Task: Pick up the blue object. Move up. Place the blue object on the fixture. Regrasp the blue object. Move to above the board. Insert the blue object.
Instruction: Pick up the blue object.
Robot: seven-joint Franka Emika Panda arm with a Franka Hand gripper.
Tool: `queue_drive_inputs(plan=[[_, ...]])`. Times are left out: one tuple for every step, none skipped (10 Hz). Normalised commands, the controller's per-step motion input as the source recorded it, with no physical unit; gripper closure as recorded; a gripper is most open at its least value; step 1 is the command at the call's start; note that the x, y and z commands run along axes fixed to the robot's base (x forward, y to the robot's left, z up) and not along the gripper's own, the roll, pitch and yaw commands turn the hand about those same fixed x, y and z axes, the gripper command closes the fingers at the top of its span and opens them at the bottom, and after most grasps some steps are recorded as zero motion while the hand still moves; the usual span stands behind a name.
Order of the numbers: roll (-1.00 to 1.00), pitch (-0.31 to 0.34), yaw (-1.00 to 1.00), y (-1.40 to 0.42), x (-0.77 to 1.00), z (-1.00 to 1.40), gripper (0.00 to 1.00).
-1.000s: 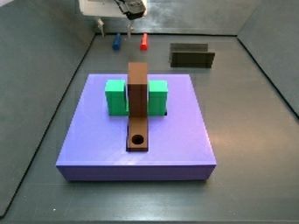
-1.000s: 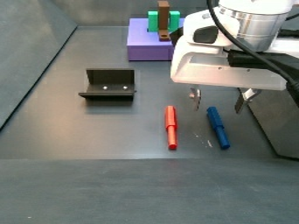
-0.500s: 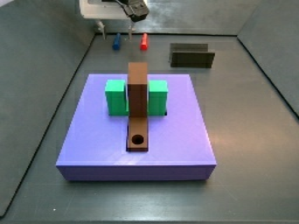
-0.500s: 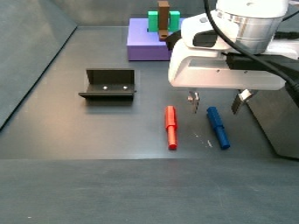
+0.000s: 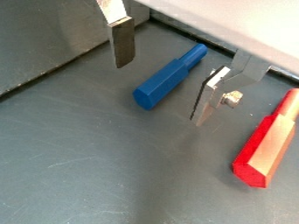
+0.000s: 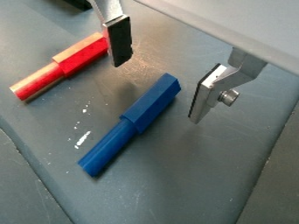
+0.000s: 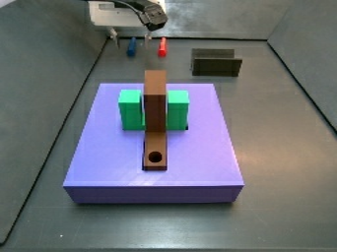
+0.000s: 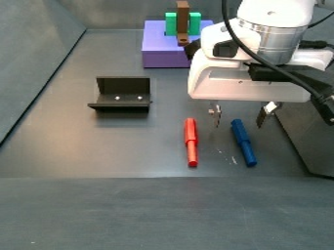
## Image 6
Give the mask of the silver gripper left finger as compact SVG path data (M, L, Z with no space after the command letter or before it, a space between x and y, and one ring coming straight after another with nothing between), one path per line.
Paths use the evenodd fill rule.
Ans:
M88 2L101 24L112 65L119 67L133 54L129 16L124 14L119 0L88 0Z

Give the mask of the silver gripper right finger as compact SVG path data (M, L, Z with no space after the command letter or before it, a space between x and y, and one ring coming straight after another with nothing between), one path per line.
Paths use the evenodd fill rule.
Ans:
M217 64L204 75L195 90L188 117L197 123L219 102L228 107L239 98L235 87L252 81L267 62L236 47L228 57L228 66Z

